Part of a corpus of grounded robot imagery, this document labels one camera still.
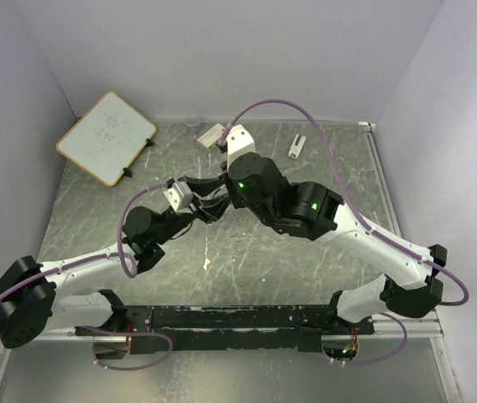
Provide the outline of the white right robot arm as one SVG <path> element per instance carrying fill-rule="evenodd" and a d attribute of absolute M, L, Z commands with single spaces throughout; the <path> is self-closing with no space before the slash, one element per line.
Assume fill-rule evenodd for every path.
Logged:
<path fill-rule="evenodd" d="M 328 328 L 347 332 L 366 317 L 392 311 L 422 318 L 443 299 L 443 283 L 426 262 L 429 248 L 401 251 L 403 239 L 371 222 L 360 223 L 336 192 L 314 181 L 290 183 L 275 162 L 255 152 L 227 167 L 230 191 L 266 227 L 278 234 L 335 245 L 380 270 L 376 280 L 335 296 Z"/>

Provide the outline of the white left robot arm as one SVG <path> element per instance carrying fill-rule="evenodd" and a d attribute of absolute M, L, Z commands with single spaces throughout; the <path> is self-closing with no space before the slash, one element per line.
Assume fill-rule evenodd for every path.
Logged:
<path fill-rule="evenodd" d="M 36 262 L 17 259 L 0 278 L 0 341 L 18 348 L 43 332 L 89 326 L 102 334 L 120 333 L 125 307 L 110 290 L 84 296 L 98 280 L 123 274 L 129 279 L 152 269 L 164 257 L 163 244 L 194 221 L 218 221 L 230 204 L 223 176 L 183 176 L 131 196 L 121 212 L 115 242 L 82 256 Z"/>

